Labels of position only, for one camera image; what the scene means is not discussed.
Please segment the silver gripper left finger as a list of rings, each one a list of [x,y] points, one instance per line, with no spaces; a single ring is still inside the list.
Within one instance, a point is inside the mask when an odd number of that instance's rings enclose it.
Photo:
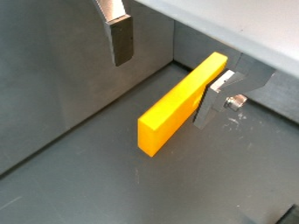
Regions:
[[[134,56],[134,18],[127,14],[122,0],[93,0],[102,16],[113,60],[117,67]]]

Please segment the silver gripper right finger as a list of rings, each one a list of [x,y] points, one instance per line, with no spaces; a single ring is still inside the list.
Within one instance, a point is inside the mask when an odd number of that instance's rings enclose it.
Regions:
[[[262,88],[276,71],[270,65],[242,54],[237,65],[228,68],[206,87],[194,125],[202,130],[220,112],[226,109],[238,111],[248,101],[245,93]]]

